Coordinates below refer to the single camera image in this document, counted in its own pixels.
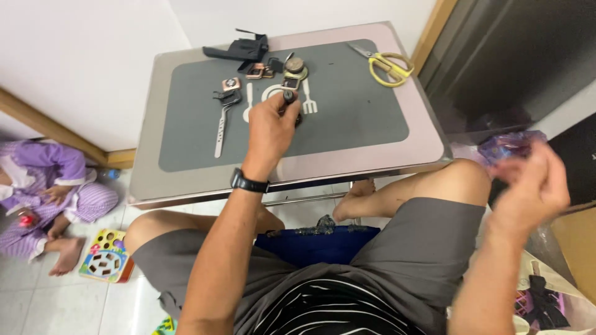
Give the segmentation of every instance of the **striped shirt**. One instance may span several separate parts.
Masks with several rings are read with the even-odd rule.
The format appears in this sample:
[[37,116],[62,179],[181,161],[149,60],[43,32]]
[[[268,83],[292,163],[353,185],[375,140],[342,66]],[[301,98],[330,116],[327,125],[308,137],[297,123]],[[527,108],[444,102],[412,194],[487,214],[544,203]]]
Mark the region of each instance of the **striped shirt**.
[[263,312],[253,335],[423,335],[370,289],[340,276],[290,287]]

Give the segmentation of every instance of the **man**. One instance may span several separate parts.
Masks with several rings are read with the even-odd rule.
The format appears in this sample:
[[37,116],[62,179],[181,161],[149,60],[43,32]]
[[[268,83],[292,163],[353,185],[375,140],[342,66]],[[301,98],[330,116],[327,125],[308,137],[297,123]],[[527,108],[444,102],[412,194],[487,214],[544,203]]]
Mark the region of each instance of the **man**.
[[[250,111],[249,150],[238,178],[266,182],[288,149],[300,103],[281,94]],[[513,305],[524,243],[569,203],[565,169],[545,144],[527,161],[492,173],[511,187],[488,219],[485,238],[453,302],[485,212],[491,181],[469,160],[418,173],[373,192],[359,182],[336,220],[392,218],[350,265],[297,269],[253,247],[254,235],[281,229],[262,193],[236,188],[218,217],[153,211],[129,228],[126,247],[162,307],[190,334],[513,334]],[[445,308],[454,306],[449,324]]]

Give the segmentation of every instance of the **fork icon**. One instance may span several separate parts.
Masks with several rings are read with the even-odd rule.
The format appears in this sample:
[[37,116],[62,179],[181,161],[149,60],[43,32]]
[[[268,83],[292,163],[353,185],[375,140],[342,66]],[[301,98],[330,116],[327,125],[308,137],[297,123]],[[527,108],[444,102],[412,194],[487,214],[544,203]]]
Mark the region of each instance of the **fork icon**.
[[318,112],[318,109],[316,108],[316,101],[311,100],[311,88],[308,86],[308,78],[303,80],[302,87],[304,87],[304,94],[306,95],[306,101],[302,104],[304,114]]

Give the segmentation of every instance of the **table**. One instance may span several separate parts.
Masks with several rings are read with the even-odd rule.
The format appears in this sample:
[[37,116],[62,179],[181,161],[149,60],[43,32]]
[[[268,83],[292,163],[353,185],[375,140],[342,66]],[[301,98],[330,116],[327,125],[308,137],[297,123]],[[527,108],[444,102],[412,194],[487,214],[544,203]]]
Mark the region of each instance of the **table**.
[[[404,54],[388,22],[269,38],[265,59],[285,59],[290,51],[303,58],[319,110],[303,115],[292,146],[269,178],[271,192],[435,170],[452,160],[417,78],[412,75],[393,89],[379,85],[368,73],[367,60],[347,41],[370,51]],[[249,80],[241,77],[243,102],[228,112],[217,159],[213,152],[221,106],[210,97],[222,80],[238,76],[239,63],[207,58],[201,49],[156,57],[130,185],[135,204],[165,207],[229,195],[229,178],[247,150],[242,113]],[[250,82],[254,105],[267,87],[281,83],[281,76]]]

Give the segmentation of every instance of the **smartwatch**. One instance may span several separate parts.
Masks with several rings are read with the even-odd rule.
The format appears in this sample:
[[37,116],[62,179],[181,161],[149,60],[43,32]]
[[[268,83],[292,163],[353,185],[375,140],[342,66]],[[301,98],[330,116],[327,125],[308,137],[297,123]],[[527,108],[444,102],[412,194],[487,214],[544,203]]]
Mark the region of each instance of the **smartwatch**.
[[232,188],[241,188],[246,191],[257,193],[267,193],[269,190],[269,181],[260,182],[246,179],[242,173],[242,170],[239,168],[234,169],[234,173],[232,174],[232,178],[229,180],[229,184],[232,186]]

